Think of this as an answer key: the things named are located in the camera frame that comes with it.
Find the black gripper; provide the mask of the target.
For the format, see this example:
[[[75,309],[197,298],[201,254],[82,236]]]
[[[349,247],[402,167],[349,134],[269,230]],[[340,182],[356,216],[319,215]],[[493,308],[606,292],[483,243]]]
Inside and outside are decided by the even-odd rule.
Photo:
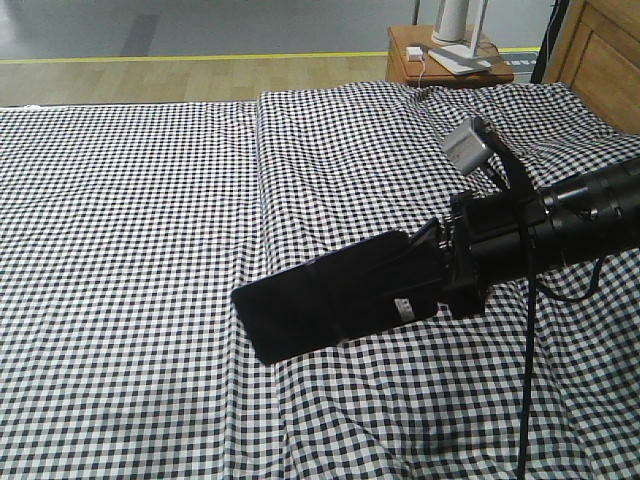
[[[488,290],[534,272],[530,228],[545,220],[535,195],[508,192],[451,199],[452,250],[440,301],[455,319],[485,311]],[[445,279],[444,228],[429,219],[409,238],[409,250],[393,255],[343,249],[329,256],[334,305],[330,343],[339,345],[424,319],[437,310]]]

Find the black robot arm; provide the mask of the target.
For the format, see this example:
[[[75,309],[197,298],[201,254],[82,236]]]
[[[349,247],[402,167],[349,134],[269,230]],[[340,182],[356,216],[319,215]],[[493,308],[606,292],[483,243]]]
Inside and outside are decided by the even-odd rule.
[[[435,315],[485,310],[490,287],[634,249],[639,245],[639,162],[626,160],[534,189],[517,161],[500,192],[452,197],[445,222],[412,235],[390,231],[338,254],[330,282],[340,341]]]

